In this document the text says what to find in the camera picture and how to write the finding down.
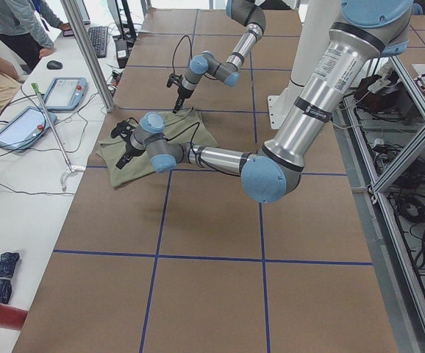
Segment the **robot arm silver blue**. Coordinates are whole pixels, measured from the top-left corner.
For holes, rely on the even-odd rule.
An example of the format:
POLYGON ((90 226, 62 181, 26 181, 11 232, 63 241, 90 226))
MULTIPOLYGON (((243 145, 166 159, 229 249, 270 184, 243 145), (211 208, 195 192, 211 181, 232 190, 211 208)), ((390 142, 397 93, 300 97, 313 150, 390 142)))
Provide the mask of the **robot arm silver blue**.
POLYGON ((172 143, 164 119, 147 113, 137 126, 112 131, 126 144, 117 167, 141 155, 158 173, 190 163, 240 177, 245 192, 258 202, 279 200, 298 186, 307 150, 364 64, 406 50, 412 8, 411 1, 311 1, 295 61, 302 68, 303 56, 310 56, 310 77, 299 95, 280 97, 284 120, 256 154, 172 143))
POLYGON ((228 1, 226 14, 245 27, 245 32, 225 62, 220 62, 211 51, 203 51, 190 59, 183 75, 170 74, 167 86, 176 85, 178 97, 172 110, 182 109, 185 99, 189 99, 201 78, 206 74, 225 85, 232 87, 239 80, 239 71, 253 46, 261 39, 266 28, 263 9, 253 1, 228 1))

